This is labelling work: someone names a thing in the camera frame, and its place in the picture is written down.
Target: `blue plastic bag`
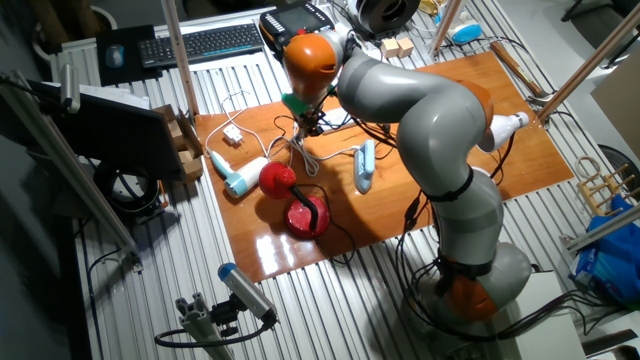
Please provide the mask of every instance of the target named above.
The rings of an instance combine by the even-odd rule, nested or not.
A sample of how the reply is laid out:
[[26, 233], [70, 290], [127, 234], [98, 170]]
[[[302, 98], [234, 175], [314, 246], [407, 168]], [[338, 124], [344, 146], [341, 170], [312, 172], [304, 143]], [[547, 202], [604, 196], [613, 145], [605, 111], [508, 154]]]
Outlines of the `blue plastic bag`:
[[[620, 195], [611, 208], [616, 216], [632, 208]], [[613, 219], [595, 216], [588, 231]], [[640, 228], [629, 224], [586, 246], [571, 265], [571, 279], [590, 290], [605, 291], [629, 309], [640, 309]]]

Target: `keyboard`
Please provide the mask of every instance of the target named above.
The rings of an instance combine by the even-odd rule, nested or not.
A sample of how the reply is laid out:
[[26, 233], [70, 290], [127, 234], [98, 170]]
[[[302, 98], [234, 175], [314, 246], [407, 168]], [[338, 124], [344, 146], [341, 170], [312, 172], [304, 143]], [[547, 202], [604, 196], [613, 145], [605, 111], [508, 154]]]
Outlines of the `keyboard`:
[[[189, 63], [217, 60], [262, 50], [262, 38], [253, 24], [228, 26], [182, 36]], [[138, 43], [142, 67], [168, 68], [176, 65], [171, 39], [160, 38]]]

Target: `metal pole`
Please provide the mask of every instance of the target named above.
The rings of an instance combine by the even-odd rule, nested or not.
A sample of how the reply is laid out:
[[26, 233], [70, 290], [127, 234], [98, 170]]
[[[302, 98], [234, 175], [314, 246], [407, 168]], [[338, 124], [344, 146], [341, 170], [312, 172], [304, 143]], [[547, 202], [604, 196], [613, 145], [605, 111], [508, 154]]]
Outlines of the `metal pole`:
[[460, 17], [460, 12], [464, 8], [464, 5], [460, 5], [463, 2], [466, 3], [466, 0], [447, 1], [447, 8], [444, 12], [444, 16], [438, 24], [436, 33], [433, 36], [433, 40], [431, 40], [431, 44], [429, 44], [429, 49], [427, 51], [432, 59], [437, 58], [440, 54], [440, 46], [442, 46], [442, 41], [444, 41], [445, 36], [447, 36], [447, 31], [449, 31], [449, 28], [451, 27], [453, 21], [457, 20]]
[[593, 229], [575, 240], [571, 240], [567, 244], [567, 250], [578, 251], [583, 247], [591, 244], [594, 241], [598, 241], [603, 237], [611, 234], [612, 232], [620, 229], [623, 226], [629, 225], [632, 222], [640, 219], [640, 205], [636, 205], [633, 208], [625, 211], [613, 219], [607, 221], [601, 226]]
[[629, 15], [613, 30], [611, 35], [596, 49], [587, 61], [582, 64], [578, 71], [571, 76], [569, 80], [558, 90], [558, 92], [549, 100], [549, 102], [538, 112], [538, 118], [543, 123], [546, 122], [547, 117], [556, 109], [560, 104], [565, 101], [569, 95], [593, 72], [602, 60], [618, 45], [620, 40], [629, 33], [640, 22], [640, 3], [629, 13]]
[[187, 97], [189, 113], [191, 114], [191, 116], [195, 116], [198, 115], [200, 111], [198, 110], [196, 92], [193, 90], [193, 83], [191, 82], [191, 73], [189, 72], [189, 59], [187, 58], [187, 51], [184, 48], [182, 33], [180, 32], [180, 20], [178, 19], [178, 10], [176, 10], [176, 3], [174, 0], [161, 1], [162, 10], [164, 11], [164, 18], [167, 21], [167, 28], [169, 29], [169, 36], [171, 37], [173, 53], [176, 54], [176, 62], [178, 64], [178, 70], [180, 71], [180, 79], [182, 79], [182, 86], [184, 87], [184, 93]]

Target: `blue object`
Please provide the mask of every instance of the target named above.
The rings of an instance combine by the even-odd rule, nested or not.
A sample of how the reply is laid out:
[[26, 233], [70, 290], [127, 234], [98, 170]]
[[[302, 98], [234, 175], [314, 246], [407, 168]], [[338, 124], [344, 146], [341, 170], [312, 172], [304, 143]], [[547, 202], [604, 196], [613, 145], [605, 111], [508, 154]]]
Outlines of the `blue object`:
[[367, 139], [360, 145], [353, 156], [354, 181], [356, 189], [361, 194], [366, 194], [371, 189], [373, 172], [376, 169], [376, 152], [373, 140]]
[[[616, 195], [611, 208], [622, 209], [619, 215], [632, 206]], [[588, 231], [611, 219], [595, 216]], [[629, 309], [640, 309], [640, 228], [631, 223], [585, 247], [571, 265], [569, 277], [610, 294]]]
[[111, 45], [107, 48], [105, 59], [105, 65], [112, 69], [117, 69], [124, 65], [124, 46]]
[[[434, 22], [436, 25], [442, 20], [442, 13], [439, 13]], [[456, 45], [464, 45], [469, 41], [475, 40], [482, 36], [482, 27], [473, 19], [471, 15], [467, 13], [467, 10], [463, 10], [460, 13], [458, 21], [454, 21], [454, 27], [447, 32], [451, 41]]]
[[224, 279], [226, 279], [227, 276], [229, 276], [229, 274], [231, 274], [231, 272], [237, 268], [238, 267], [234, 263], [226, 263], [220, 266], [220, 268], [218, 269], [218, 277], [220, 278], [220, 281], [224, 282]]
[[482, 35], [482, 28], [478, 24], [468, 25], [458, 30], [452, 37], [454, 44], [466, 44]]
[[211, 161], [213, 162], [213, 166], [216, 167], [216, 170], [218, 170], [225, 179], [234, 173], [233, 170], [231, 170], [231, 168], [229, 167], [229, 164], [224, 161], [224, 159], [222, 159], [222, 157], [218, 155], [218, 153], [213, 151], [211, 152]]
[[234, 194], [236, 197], [244, 195], [249, 190], [247, 182], [237, 172], [227, 177], [227, 180], [224, 181], [224, 188], [227, 189], [229, 194]]

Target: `computer monitor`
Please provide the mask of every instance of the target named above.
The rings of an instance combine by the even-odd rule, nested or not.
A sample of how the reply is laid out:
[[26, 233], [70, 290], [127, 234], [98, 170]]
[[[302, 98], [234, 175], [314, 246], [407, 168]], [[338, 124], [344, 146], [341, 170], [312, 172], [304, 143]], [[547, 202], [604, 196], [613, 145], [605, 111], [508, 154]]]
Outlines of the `computer monitor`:
[[[60, 98], [58, 87], [35, 81], [29, 81], [29, 86], [52, 99]], [[77, 155], [151, 180], [184, 180], [182, 162], [161, 113], [81, 94], [78, 113], [52, 118]]]

